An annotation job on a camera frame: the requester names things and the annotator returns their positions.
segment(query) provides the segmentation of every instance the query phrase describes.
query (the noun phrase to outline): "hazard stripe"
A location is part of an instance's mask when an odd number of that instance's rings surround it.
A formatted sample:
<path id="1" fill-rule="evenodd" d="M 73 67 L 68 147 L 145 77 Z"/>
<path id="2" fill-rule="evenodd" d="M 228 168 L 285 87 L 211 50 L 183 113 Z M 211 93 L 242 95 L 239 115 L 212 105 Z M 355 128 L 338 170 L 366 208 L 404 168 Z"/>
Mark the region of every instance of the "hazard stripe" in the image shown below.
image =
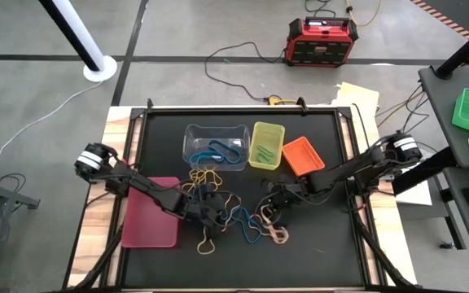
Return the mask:
<path id="1" fill-rule="evenodd" d="M 413 4 L 421 7 L 423 10 L 428 12 L 431 16 L 435 17 L 437 20 L 442 22 L 443 24 L 448 25 L 449 28 L 453 29 L 455 32 L 459 33 L 461 36 L 469 39 L 469 32 L 464 29 L 462 26 L 454 23 L 453 20 L 449 19 L 446 15 L 442 15 L 439 11 L 432 8 L 430 5 L 426 4 L 421 0 L 410 0 Z"/>

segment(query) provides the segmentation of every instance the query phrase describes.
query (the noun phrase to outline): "clear plastic container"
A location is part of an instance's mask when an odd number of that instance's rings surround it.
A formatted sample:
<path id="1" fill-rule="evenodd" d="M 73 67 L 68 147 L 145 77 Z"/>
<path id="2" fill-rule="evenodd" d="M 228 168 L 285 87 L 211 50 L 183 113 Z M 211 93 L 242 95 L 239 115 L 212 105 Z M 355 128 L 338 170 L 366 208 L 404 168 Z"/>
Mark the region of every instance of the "clear plastic container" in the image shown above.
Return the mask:
<path id="1" fill-rule="evenodd" d="M 193 169 L 242 171 L 248 162 L 249 129 L 188 125 L 184 133 L 182 158 Z"/>
<path id="2" fill-rule="evenodd" d="M 256 122 L 252 131 L 249 164 L 254 168 L 274 170 L 282 161 L 285 127 Z"/>

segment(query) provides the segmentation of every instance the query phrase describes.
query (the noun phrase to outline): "orange plastic container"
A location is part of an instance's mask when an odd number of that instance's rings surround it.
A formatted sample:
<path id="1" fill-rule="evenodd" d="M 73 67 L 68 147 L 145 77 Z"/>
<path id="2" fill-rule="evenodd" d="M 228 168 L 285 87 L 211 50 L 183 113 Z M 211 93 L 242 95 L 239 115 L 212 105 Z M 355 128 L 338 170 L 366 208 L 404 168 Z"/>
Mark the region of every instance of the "orange plastic container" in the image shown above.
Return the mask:
<path id="1" fill-rule="evenodd" d="M 297 176 L 325 168 L 322 159 L 306 137 L 289 142 L 283 146 L 282 153 Z"/>

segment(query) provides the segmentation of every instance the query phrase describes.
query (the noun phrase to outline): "black pole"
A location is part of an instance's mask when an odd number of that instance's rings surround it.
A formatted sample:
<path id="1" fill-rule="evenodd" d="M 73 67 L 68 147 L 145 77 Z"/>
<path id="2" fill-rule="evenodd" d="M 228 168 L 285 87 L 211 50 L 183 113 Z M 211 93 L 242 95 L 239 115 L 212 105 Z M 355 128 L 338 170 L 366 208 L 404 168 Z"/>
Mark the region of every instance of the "black pole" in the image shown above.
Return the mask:
<path id="1" fill-rule="evenodd" d="M 455 68 L 465 63 L 469 59 L 469 41 L 446 60 L 435 73 L 440 79 L 449 78 Z"/>
<path id="2" fill-rule="evenodd" d="M 70 44 L 72 44 L 73 49 L 79 54 L 82 61 L 86 64 L 89 70 L 93 72 L 98 72 L 103 68 L 99 68 L 95 61 L 90 57 L 90 53 L 86 48 L 81 44 L 77 35 L 73 32 L 72 28 L 63 17 L 63 14 L 57 9 L 57 6 L 52 0 L 39 0 L 41 5 L 45 8 L 46 12 L 50 15 L 52 20 L 57 24 L 63 35 L 68 39 Z"/>

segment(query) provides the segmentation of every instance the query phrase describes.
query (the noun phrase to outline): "white cable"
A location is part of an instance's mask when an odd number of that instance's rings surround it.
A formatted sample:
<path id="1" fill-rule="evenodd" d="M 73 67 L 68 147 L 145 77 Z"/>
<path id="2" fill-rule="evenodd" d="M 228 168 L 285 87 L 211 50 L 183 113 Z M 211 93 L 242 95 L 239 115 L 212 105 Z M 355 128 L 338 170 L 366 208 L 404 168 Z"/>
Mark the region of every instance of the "white cable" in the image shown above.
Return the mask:
<path id="1" fill-rule="evenodd" d="M 98 87 L 99 85 L 101 85 L 103 82 L 99 82 L 97 85 L 92 85 L 91 87 L 87 88 L 86 90 L 82 90 L 78 93 L 75 93 L 73 94 L 70 98 L 67 98 L 66 101 L 64 101 L 64 103 L 62 103 L 59 107 L 57 107 L 57 109 L 55 109 L 54 111 L 50 112 L 49 114 L 35 120 L 34 122 L 30 123 L 29 125 L 26 125 L 25 127 L 23 127 L 20 131 L 18 131 L 17 133 L 14 134 L 14 136 L 8 140 L 8 142 L 6 142 L 0 149 L 0 155 L 1 153 L 3 152 L 3 150 L 15 139 L 17 138 L 18 135 L 20 135 L 21 133 L 23 133 L 26 129 L 28 129 L 30 126 L 32 125 L 35 125 L 43 120 L 45 120 L 46 118 L 54 115 L 57 111 L 59 111 L 64 105 L 66 105 L 68 102 L 70 102 L 70 100 L 72 100 L 73 98 L 75 98 L 76 96 L 78 96 L 79 94 L 84 94 L 85 92 L 87 92 L 88 90 L 92 90 L 96 87 Z"/>

